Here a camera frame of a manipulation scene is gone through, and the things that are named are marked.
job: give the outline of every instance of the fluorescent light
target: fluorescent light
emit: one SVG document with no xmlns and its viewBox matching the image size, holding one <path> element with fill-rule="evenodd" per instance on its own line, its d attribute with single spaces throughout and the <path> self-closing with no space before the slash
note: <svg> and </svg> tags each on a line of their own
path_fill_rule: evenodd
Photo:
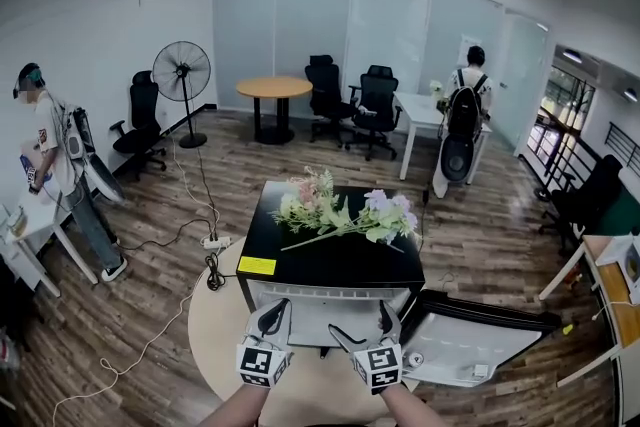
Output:
<svg viewBox="0 0 640 427">
<path fill-rule="evenodd" d="M 634 103 L 638 101 L 638 95 L 636 94 L 635 90 L 631 88 L 627 89 L 624 92 L 624 96 L 626 96 L 629 100 L 631 100 Z"/>
<path fill-rule="evenodd" d="M 568 57 L 578 64 L 582 64 L 582 57 L 580 57 L 580 54 L 578 52 L 574 52 L 573 50 L 565 50 L 564 52 L 562 52 L 562 55 Z"/>
</svg>

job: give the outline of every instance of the black backpack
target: black backpack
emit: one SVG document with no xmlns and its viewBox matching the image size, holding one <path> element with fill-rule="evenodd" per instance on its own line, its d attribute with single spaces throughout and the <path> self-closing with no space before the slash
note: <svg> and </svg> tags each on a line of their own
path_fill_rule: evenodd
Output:
<svg viewBox="0 0 640 427">
<path fill-rule="evenodd" d="M 475 87 L 464 85 L 462 70 L 458 70 L 459 88 L 454 91 L 449 100 L 449 125 L 450 134 L 473 137 L 479 126 L 482 110 L 480 88 L 489 77 L 483 75 Z"/>
</svg>

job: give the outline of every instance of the jeans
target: jeans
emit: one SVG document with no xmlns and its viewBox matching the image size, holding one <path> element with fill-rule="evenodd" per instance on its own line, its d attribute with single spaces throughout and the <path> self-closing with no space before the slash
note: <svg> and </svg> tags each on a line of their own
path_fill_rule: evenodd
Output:
<svg viewBox="0 0 640 427">
<path fill-rule="evenodd" d="M 102 266 L 105 269 L 120 267 L 122 257 L 112 245 L 117 238 L 93 202 L 85 175 L 80 177 L 75 190 L 65 196 L 65 201 L 67 208 L 71 209 L 71 215 L 73 215 L 76 224 L 100 258 Z"/>
</svg>

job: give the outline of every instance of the sneaker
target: sneaker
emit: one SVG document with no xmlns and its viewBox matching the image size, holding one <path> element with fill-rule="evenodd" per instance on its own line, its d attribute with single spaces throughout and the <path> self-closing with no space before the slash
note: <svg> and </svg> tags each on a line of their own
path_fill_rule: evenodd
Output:
<svg viewBox="0 0 640 427">
<path fill-rule="evenodd" d="M 126 268 L 127 259 L 122 257 L 122 263 L 120 264 L 120 267 L 116 267 L 115 269 L 105 269 L 102 271 L 102 281 L 104 281 L 105 283 L 113 281 L 118 276 L 120 276 L 120 274 L 122 274 L 122 271 L 124 271 Z"/>
</svg>

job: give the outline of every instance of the power strip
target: power strip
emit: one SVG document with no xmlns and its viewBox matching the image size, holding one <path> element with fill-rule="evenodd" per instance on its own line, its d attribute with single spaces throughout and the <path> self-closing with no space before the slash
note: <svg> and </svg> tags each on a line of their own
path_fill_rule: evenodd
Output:
<svg viewBox="0 0 640 427">
<path fill-rule="evenodd" d="M 205 237 L 202 241 L 202 246 L 205 249 L 220 249 L 227 248 L 231 245 L 231 237 L 218 237 L 218 240 L 209 240 L 209 237 Z"/>
</svg>

